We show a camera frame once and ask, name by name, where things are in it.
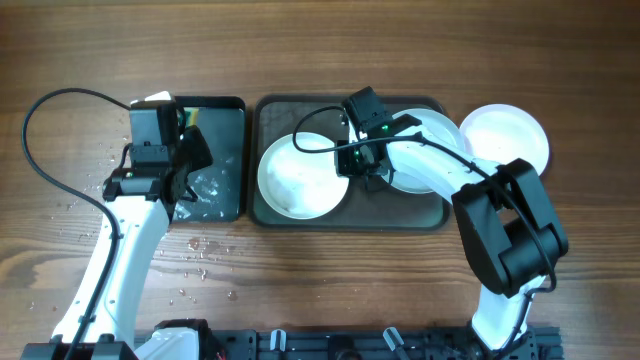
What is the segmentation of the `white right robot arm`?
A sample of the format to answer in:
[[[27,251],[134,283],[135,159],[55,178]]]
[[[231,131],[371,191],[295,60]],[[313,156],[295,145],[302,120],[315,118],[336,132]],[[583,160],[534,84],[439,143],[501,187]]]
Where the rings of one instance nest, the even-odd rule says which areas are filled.
[[[341,103],[354,136],[336,150],[341,175],[384,168],[406,174],[451,204],[481,295],[471,327],[495,358],[526,333],[534,297],[557,286],[569,241],[535,167],[482,159],[450,141],[422,110],[391,114],[370,87]]]

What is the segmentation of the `white plate stained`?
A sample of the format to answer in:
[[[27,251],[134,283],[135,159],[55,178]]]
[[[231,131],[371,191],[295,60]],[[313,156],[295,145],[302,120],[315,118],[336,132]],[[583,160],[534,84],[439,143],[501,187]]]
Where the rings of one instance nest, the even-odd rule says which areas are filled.
[[[263,199],[277,213],[294,220],[328,214],[347,193],[349,180],[336,173],[334,145],[316,133],[285,135],[262,155],[257,184]]]
[[[550,143],[539,122],[528,112],[507,104],[485,105],[472,111],[460,132],[469,153],[508,164],[521,158],[542,175],[550,161]]]
[[[459,128],[447,116],[432,109],[411,108],[396,112],[392,117],[397,119],[403,115],[413,116],[420,120],[438,138],[462,151],[465,150],[464,140]],[[406,173],[388,172],[382,176],[382,179],[395,189],[405,193],[428,194],[433,192],[431,187]]]

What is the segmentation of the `white plate front stained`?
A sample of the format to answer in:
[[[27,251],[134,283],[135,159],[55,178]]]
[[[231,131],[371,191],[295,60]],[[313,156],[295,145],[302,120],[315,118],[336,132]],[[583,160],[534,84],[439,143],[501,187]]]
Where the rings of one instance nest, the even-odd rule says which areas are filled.
[[[472,111],[460,132],[469,153],[508,164],[521,158],[542,175],[550,161],[550,143],[539,122],[528,112],[507,104],[485,105]]]

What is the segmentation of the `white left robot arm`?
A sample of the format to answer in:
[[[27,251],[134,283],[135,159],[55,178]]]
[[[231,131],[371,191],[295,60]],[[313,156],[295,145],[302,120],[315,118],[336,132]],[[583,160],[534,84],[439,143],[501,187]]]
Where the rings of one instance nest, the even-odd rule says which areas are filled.
[[[76,295],[45,343],[29,343],[25,359],[203,359],[210,330],[203,320],[161,323],[135,343],[144,282],[176,205],[195,202],[190,173],[213,162],[195,117],[163,92],[127,107],[132,141],[104,181],[104,217]]]

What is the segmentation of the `green yellow sponge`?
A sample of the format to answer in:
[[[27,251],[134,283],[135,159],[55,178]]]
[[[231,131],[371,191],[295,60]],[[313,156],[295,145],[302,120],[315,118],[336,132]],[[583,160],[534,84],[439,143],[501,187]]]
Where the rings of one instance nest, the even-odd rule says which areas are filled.
[[[199,108],[197,107],[187,107],[185,108],[185,127],[191,127],[197,125],[199,115]]]

